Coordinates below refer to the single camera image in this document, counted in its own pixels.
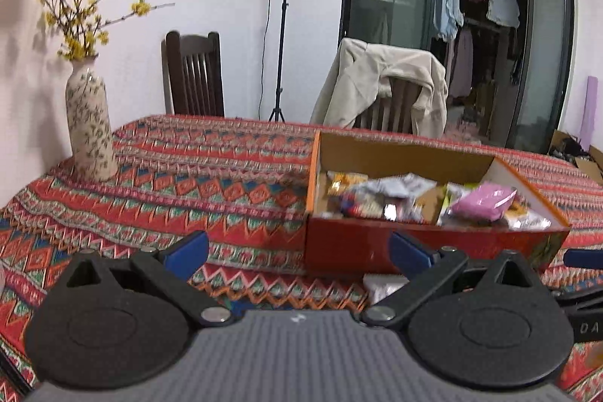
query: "flower arrangement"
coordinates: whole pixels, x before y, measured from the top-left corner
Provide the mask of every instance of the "flower arrangement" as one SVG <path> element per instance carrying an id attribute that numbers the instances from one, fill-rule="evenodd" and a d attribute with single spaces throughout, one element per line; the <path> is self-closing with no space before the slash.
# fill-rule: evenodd
<path id="1" fill-rule="evenodd" d="M 152 6 L 145 0 L 132 4 L 129 14 L 116 19 L 104 19 L 98 13 L 98 5 L 102 0 L 39 0 L 44 10 L 44 22 L 63 33 L 64 42 L 58 55 L 69 61 L 79 61 L 97 56 L 96 44 L 109 43 L 109 33 L 106 29 L 116 23 L 125 21 L 133 16 L 145 16 L 155 9 L 173 6 L 163 4 Z"/>

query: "ceramic vase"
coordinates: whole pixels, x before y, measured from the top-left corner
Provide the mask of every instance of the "ceramic vase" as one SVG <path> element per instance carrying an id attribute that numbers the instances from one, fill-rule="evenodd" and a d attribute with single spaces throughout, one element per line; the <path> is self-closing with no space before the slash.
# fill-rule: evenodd
<path id="1" fill-rule="evenodd" d="M 78 179 L 103 182 L 117 172 L 107 91 L 94 71 L 95 59 L 73 62 L 67 81 L 67 124 Z"/>

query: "chair backrest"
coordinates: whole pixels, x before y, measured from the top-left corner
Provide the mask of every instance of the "chair backrest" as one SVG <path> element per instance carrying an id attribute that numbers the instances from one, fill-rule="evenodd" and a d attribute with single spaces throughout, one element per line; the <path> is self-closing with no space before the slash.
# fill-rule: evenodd
<path id="1" fill-rule="evenodd" d="M 170 31 L 165 45 L 174 113 L 224 116 L 219 35 Z"/>
<path id="2" fill-rule="evenodd" d="M 421 87 L 402 79 L 391 78 L 391 97 L 378 97 L 363 111 L 354 128 L 382 132 L 412 133 L 411 108 L 421 92 Z"/>

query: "pink snack package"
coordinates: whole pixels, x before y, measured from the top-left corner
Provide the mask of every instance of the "pink snack package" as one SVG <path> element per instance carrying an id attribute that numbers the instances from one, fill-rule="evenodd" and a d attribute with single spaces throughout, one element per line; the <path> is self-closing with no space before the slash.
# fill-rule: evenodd
<path id="1" fill-rule="evenodd" d="M 517 190 L 493 182 L 482 183 L 449 208 L 450 213 L 473 220 L 500 220 L 511 204 Z"/>

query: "open red box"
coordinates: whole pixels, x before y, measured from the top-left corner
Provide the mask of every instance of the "open red box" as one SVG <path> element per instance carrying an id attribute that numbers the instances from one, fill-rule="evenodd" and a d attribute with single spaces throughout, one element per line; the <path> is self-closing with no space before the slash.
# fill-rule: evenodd
<path id="1" fill-rule="evenodd" d="M 322 215 L 328 210 L 327 171 L 357 172 L 370 178 L 414 173 L 441 185 L 486 179 L 517 188 L 552 226 L 545 231 L 512 231 L 326 218 Z M 398 230 L 434 249 L 455 246 L 475 259 L 491 259 L 503 249 L 515 249 L 544 272 L 570 231 L 568 222 L 546 198 L 507 163 L 491 155 L 317 132 L 310 173 L 305 266 L 312 273 L 398 273 L 388 253 L 388 239 Z"/>

